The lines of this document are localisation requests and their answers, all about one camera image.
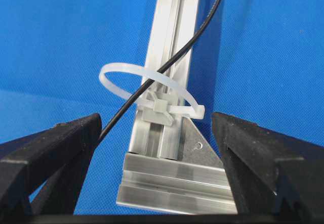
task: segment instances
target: blue background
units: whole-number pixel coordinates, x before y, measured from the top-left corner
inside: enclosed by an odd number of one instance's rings
[[[198,24],[214,0],[201,0]],[[110,62],[143,65],[156,0],[0,0],[0,143],[123,100],[98,80]],[[212,146],[210,115],[232,114],[323,144],[324,0],[223,0],[194,46],[188,90]],[[140,79],[114,74],[130,91]],[[133,106],[98,147],[75,214],[144,214],[115,204]]]

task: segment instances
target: white cable tie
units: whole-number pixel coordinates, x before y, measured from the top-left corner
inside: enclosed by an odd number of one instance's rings
[[[177,92],[178,96],[183,97],[190,104],[190,106],[168,105],[167,112],[169,112],[170,114],[180,114],[193,119],[204,118],[204,114],[205,114],[204,105],[199,105],[197,101],[194,99],[194,97],[185,88],[180,86],[176,81],[172,80],[171,78],[157,71],[152,71],[145,67],[128,64],[128,63],[110,63],[104,65],[101,68],[101,71],[99,73],[100,82],[109,91],[127,100],[131,96],[131,94],[121,89],[120,87],[116,86],[110,80],[108,80],[108,78],[105,76],[105,73],[107,72],[124,72],[124,73],[139,75],[142,77],[150,78],[167,87],[170,87]],[[154,102],[148,99],[138,98],[135,101],[135,103],[138,106],[143,106],[150,109],[154,108]]]

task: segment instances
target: black clamp jaw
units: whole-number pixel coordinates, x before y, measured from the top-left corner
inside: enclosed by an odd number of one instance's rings
[[[324,148],[222,113],[213,132],[239,213],[324,223]]]
[[[100,116],[93,114],[0,145],[2,220],[73,214],[100,131]],[[45,181],[29,203],[29,195]]]
[[[0,145],[0,223],[324,223],[324,148],[222,113],[213,131],[237,215],[74,216],[99,144],[93,114]]]

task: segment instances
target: blue fabric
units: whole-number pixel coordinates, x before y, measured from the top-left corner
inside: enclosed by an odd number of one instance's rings
[[[214,0],[201,0],[201,24]],[[100,113],[123,100],[98,80],[102,65],[143,65],[156,0],[0,0],[0,143]],[[216,148],[220,111],[319,145],[324,129],[324,0],[224,0],[193,49],[195,121]],[[140,79],[114,74],[134,91]],[[148,214],[117,206],[135,107],[96,150],[76,214]]]
[[[198,23],[213,0],[200,3]],[[212,112],[324,146],[324,0],[224,0],[193,49],[188,90]]]

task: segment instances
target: black cable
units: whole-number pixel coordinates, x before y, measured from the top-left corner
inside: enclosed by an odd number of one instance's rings
[[[197,41],[197,39],[201,36],[201,34],[204,32],[206,27],[208,26],[209,22],[211,21],[213,15],[215,14],[218,5],[221,0],[215,0],[209,14],[207,15],[206,19],[200,26],[199,30],[194,34],[194,36],[191,38],[191,40],[188,41],[188,43],[181,48],[174,56],[172,56],[160,69],[158,69],[159,73],[164,73],[166,70],[168,70],[174,63],[176,63],[182,56],[184,56],[193,46],[193,44]],[[115,116],[109,121],[109,123],[104,127],[104,129],[101,131],[101,134],[99,136],[99,142],[101,142],[108,132],[115,126],[115,124],[118,122],[118,120],[125,114],[125,112],[129,109],[129,107],[142,95],[142,93],[145,92],[152,84],[154,83],[154,80],[148,79],[146,82],[144,82],[137,90],[136,92],[130,96],[130,98],[124,103],[124,105],[118,110],[118,112],[115,114]]]

